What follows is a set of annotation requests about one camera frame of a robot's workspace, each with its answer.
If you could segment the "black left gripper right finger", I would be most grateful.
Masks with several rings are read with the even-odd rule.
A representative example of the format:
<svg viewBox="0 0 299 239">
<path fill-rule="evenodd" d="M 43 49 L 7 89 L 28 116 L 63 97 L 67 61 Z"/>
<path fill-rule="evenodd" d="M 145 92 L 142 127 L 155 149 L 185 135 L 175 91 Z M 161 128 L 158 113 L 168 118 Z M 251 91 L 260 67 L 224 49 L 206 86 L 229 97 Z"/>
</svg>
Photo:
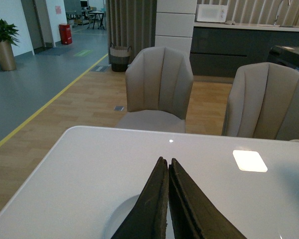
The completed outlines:
<svg viewBox="0 0 299 239">
<path fill-rule="evenodd" d="M 181 164 L 169 165 L 169 208 L 176 239 L 244 239 Z"/>
</svg>

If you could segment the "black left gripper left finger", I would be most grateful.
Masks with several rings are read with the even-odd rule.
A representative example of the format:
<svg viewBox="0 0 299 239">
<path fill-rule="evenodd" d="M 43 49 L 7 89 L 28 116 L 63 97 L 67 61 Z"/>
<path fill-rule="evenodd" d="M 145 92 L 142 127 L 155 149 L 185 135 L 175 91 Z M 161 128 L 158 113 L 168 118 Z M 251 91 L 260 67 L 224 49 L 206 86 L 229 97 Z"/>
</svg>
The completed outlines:
<svg viewBox="0 0 299 239">
<path fill-rule="evenodd" d="M 169 192 L 167 161 L 159 157 L 132 210 L 113 239 L 164 239 Z"/>
</svg>

